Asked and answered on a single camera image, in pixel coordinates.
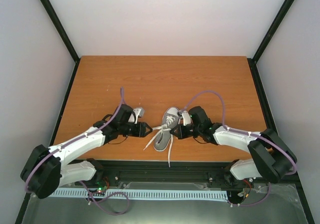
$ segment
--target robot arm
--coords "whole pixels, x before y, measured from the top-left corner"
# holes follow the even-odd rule
[[[215,145],[228,145],[251,154],[252,159],[236,160],[228,167],[227,171],[237,180],[263,177],[271,183],[278,183],[292,168],[292,164],[283,154],[276,149],[272,149],[268,143],[258,139],[257,135],[275,143],[295,163],[297,162],[293,152],[271,129],[266,129],[263,132],[248,132],[247,134],[232,132],[228,127],[223,127],[221,123],[212,123],[200,106],[192,108],[189,113],[184,111],[181,116],[183,124],[178,124],[170,131],[178,139],[200,136],[205,142]]]
[[[69,163],[89,150],[101,147],[116,139],[118,135],[145,137],[151,133],[152,128],[147,123],[138,122],[138,118],[142,117],[144,112],[143,108],[132,109],[123,104],[115,118],[103,128],[101,127],[106,123],[106,120],[94,123],[82,134],[61,144],[49,148],[43,145],[35,147],[20,177],[26,181],[35,166],[47,155],[55,152],[35,172],[28,184],[28,189],[40,199],[48,197],[58,187],[68,183],[88,180],[100,181],[103,177],[103,168],[96,160],[88,159],[77,164]]]

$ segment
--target white enclosure wall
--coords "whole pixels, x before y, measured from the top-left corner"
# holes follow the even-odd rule
[[[295,0],[258,62],[279,134],[298,159],[315,223],[320,223],[319,0]]]
[[[74,63],[39,0],[0,0],[0,223],[15,222],[20,172],[48,145]]]
[[[79,55],[252,57],[284,0],[51,0]]]

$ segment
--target white cable tray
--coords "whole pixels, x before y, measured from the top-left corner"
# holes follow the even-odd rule
[[[130,200],[156,200],[156,201],[218,201],[226,202],[226,191],[175,191],[175,190],[130,190],[109,189],[105,194],[93,194],[96,199],[104,198],[115,192],[125,193]],[[84,188],[58,188],[50,195],[53,198],[87,198],[88,193]],[[125,199],[124,196],[116,194],[110,199]]]

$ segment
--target orange wooden surface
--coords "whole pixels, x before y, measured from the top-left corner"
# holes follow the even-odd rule
[[[183,108],[198,92],[211,89],[226,104],[226,124],[244,130],[266,128],[246,57],[237,56],[83,56],[55,139],[64,142],[88,129],[120,100],[120,87],[132,108],[143,107],[141,121],[161,124],[171,106]],[[213,94],[204,94],[189,108],[200,105],[212,122],[221,122],[222,105]],[[104,145],[83,156],[97,160],[167,160],[168,148],[157,152],[150,145],[156,133],[145,138],[128,137],[119,145]],[[111,141],[123,140],[119,137]],[[199,144],[192,138],[174,139],[172,161],[233,161],[249,154],[226,146]]]

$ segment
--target cable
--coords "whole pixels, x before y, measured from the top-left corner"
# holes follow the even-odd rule
[[[106,189],[108,190],[108,189],[109,189],[109,187],[110,187],[108,177],[104,177],[104,178],[103,178],[103,180],[105,181],[105,183],[106,183]]]
[[[198,141],[196,138],[193,138],[193,139],[195,139],[198,143],[200,143],[200,144],[207,144],[208,142],[206,142],[206,143],[202,143],[202,142],[200,142],[200,141]]]
[[[119,103],[117,109],[115,110],[114,114],[112,115],[112,117],[111,117],[106,123],[104,123],[101,127],[99,127],[98,129],[95,129],[94,131],[89,132],[89,133],[87,134],[87,136],[92,135],[92,134],[100,131],[101,129],[103,129],[105,126],[107,126],[107,125],[115,118],[115,116],[116,116],[117,113],[119,112],[119,110],[120,110],[120,108],[121,108],[121,105],[122,105],[122,103],[123,103],[123,101],[124,101],[124,96],[125,96],[124,93],[125,93],[125,90],[124,90],[123,87],[121,87],[121,88],[120,88],[121,100],[120,100],[120,103]],[[74,143],[74,142],[76,142],[76,141],[78,141],[78,140],[80,140],[80,139],[82,139],[82,138],[84,138],[84,137],[86,137],[86,135],[81,135],[81,136],[79,136],[79,137],[76,137],[76,138],[70,140],[70,141],[67,142],[66,144],[63,144],[63,145],[61,146],[61,149],[69,146],[70,144],[72,144],[72,143]],[[39,167],[40,167],[47,159],[49,159],[51,156],[53,156],[55,153],[57,153],[57,152],[59,152],[59,151],[60,151],[59,149],[55,149],[54,151],[52,151],[51,153],[49,153],[48,155],[46,155],[46,156],[34,167],[34,169],[30,172],[28,178],[27,178],[26,181],[25,181],[25,185],[24,185],[24,190],[25,190],[26,193],[32,193],[31,191],[29,191],[28,185],[29,185],[29,182],[30,182],[31,178],[32,178],[33,175],[36,173],[36,171],[39,169]]]
[[[111,144],[111,145],[121,144],[121,143],[123,143],[125,140],[127,140],[127,138],[128,138],[128,136],[126,136],[125,139],[122,140],[122,141],[119,142],[119,143],[108,143],[108,144]]]
[[[262,202],[264,202],[267,198],[268,198],[268,196],[270,195],[270,193],[271,193],[271,183],[268,183],[268,192],[266,193],[266,195],[265,195],[265,197],[264,198],[262,198],[260,201],[257,201],[257,202],[255,202],[255,203],[251,203],[251,204],[244,204],[244,205],[239,205],[239,207],[252,207],[252,206],[255,206],[255,205],[257,205],[257,204],[260,204],[260,203],[262,203]]]
[[[94,193],[91,193],[92,195],[94,195],[94,194],[100,194],[100,195],[103,195],[103,194],[105,194],[105,192],[94,192]],[[88,203],[90,203],[90,200],[89,200],[89,198],[90,197],[87,197],[87,198],[84,198]]]
[[[264,142],[270,144],[272,147],[274,147],[275,149],[277,149],[280,153],[282,153],[288,160],[289,162],[291,163],[292,167],[293,167],[293,170],[291,172],[288,172],[286,175],[292,175],[294,173],[297,172],[297,165],[296,163],[294,162],[294,160],[284,151],[282,150],[280,147],[278,147],[275,143],[269,141],[268,139],[264,138],[264,137],[261,137],[260,135],[257,135],[257,134],[254,134],[254,133],[250,133],[248,131],[244,131],[244,130],[240,130],[240,129],[235,129],[235,128],[230,128],[228,127],[227,125],[225,125],[225,117],[226,117],[226,105],[225,105],[225,102],[223,100],[223,98],[221,97],[220,94],[218,94],[217,92],[215,91],[212,91],[212,90],[205,90],[205,91],[202,91],[200,93],[198,93],[197,95],[195,95],[190,101],[189,103],[182,109],[180,110],[180,112],[183,112],[185,111],[188,106],[198,97],[200,96],[201,94],[204,94],[204,93],[213,93],[215,94],[216,96],[218,96],[218,98],[220,99],[221,103],[222,103],[222,126],[224,127],[224,129],[226,129],[227,131],[230,131],[230,132],[233,132],[233,133],[239,133],[239,134],[244,134],[244,135],[248,135],[248,136],[253,136],[253,137],[256,137],[258,139],[261,139],[263,140]]]
[[[112,194],[106,196],[105,198],[102,198],[102,199],[99,200],[99,201],[96,201],[95,198],[93,197],[93,194],[90,192],[89,188],[83,183],[83,181],[79,181],[79,182],[80,182],[80,183],[83,185],[83,187],[86,189],[86,191],[88,192],[88,195],[90,196],[90,198],[92,199],[92,201],[94,202],[94,204],[95,204],[98,208],[100,208],[100,210],[102,210],[103,212],[105,212],[105,213],[107,213],[107,214],[109,214],[109,215],[112,215],[112,216],[118,216],[118,215],[121,215],[121,214],[124,214],[124,213],[127,212],[128,208],[129,208],[129,206],[130,206],[130,201],[129,201],[128,196],[127,196],[125,193],[115,192],[115,193],[112,193]],[[107,199],[109,199],[110,197],[115,196],[115,195],[122,195],[122,196],[125,197],[125,199],[126,199],[126,208],[125,208],[124,211],[119,212],[119,213],[112,213],[112,212],[109,212],[109,211],[103,209],[103,207],[100,206],[99,203],[102,203],[102,202],[106,201]]]
[[[112,114],[107,114],[107,115],[105,115],[103,118],[102,118],[102,120],[106,120],[108,117],[111,117],[112,116]]]
[[[243,179],[243,181],[249,186],[249,192],[248,192],[248,194],[249,194],[251,192],[251,189],[252,189],[251,183],[248,182],[246,179]]]

